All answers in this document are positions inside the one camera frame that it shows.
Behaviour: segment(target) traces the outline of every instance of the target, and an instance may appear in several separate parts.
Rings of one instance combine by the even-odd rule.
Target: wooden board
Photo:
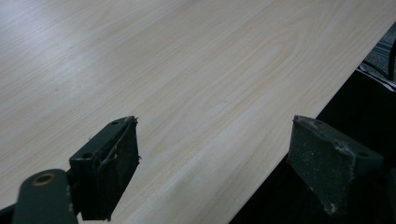
[[[226,223],[395,20],[394,0],[2,1],[0,207],[135,115],[113,222]]]

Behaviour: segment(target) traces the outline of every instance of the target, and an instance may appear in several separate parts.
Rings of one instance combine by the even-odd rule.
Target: clamp jaw
[[[70,170],[27,178],[17,203],[0,211],[0,223],[72,224],[78,213],[110,220],[139,164],[136,124],[135,117],[114,120],[69,159]]]

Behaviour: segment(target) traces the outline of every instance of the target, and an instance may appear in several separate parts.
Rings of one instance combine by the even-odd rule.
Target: wood grain
[[[113,222],[226,223],[395,20],[394,0],[2,1],[0,207],[135,115]]]

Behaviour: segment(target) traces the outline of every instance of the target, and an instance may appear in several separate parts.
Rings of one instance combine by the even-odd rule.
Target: black machine part
[[[289,162],[333,215],[347,213],[352,185],[378,171],[383,157],[323,121],[295,116]]]
[[[16,204],[0,211],[0,223],[78,223],[110,220],[139,164],[135,117],[117,119],[70,158],[70,170],[32,175]]]
[[[323,144],[324,148],[323,151],[320,151],[321,155],[330,157],[333,154],[333,157],[323,163],[323,167],[315,167],[312,166],[314,162],[319,165],[325,159],[308,154],[307,156],[311,156],[314,161],[308,161],[307,164],[300,166],[300,168],[303,166],[312,167],[323,172],[329,172],[328,174],[335,172],[329,168],[333,167],[334,170],[340,170],[341,166],[345,167],[346,169],[341,173],[341,176],[346,177],[344,181],[350,180],[349,177],[356,177],[350,182],[345,181],[344,183],[347,183],[347,185],[334,190],[334,192],[336,190],[344,193],[348,192],[347,198],[344,197],[341,200],[345,203],[341,203],[338,209],[331,205],[328,206],[330,209],[327,210],[335,213],[332,213],[332,215],[326,213],[323,200],[318,197],[320,189],[309,186],[306,178],[302,178],[301,172],[297,174],[294,166],[290,166],[293,161],[290,161],[288,155],[269,175],[231,223],[396,223],[395,114],[396,84],[364,74],[359,70],[355,71],[316,117],[316,121],[322,121],[330,125],[338,132],[359,142],[366,149],[369,148],[374,154],[372,152],[367,153],[364,150],[359,155],[359,151],[356,150],[351,157],[340,155],[339,151],[333,147],[334,144],[331,144],[332,141],[327,141],[326,144],[326,141],[320,140],[320,138],[315,140],[315,133],[305,130],[308,137],[312,138],[312,142],[318,141]],[[369,162],[366,159],[370,159],[375,153],[383,157],[379,172],[376,170],[377,166],[374,163],[371,163],[371,168],[358,164],[358,166],[351,165],[352,161],[358,163]],[[336,158],[344,158],[345,163],[338,166],[337,164],[342,160],[334,161]],[[307,172],[312,175],[317,173],[316,170],[308,170]],[[310,178],[321,179],[323,185],[329,185],[325,189],[331,189],[343,181],[336,178],[336,175],[322,177],[323,175],[319,173],[318,176],[311,176]],[[324,198],[327,202],[332,198],[337,202],[336,197],[321,198]]]

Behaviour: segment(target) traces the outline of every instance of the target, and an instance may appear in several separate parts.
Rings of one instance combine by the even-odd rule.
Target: screw hole
[[[84,154],[82,155],[82,159],[90,159],[90,158],[92,158],[92,157],[93,157],[93,154],[92,154],[91,152],[84,153]]]
[[[33,180],[33,185],[36,187],[47,185],[55,177],[54,174],[43,174]]]

